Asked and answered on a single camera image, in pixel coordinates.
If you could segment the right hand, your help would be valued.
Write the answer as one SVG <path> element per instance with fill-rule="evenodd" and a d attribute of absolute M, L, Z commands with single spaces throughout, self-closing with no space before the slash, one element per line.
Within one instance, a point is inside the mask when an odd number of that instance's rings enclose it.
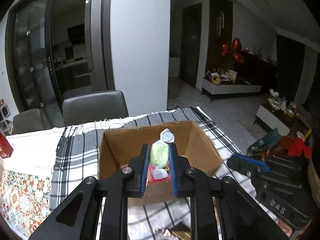
<path fill-rule="evenodd" d="M 290 237 L 292 235 L 292 229 L 284 221 L 279 219 L 278 226 L 285 233 L 285 235 L 287 235 L 287 237 Z"/>

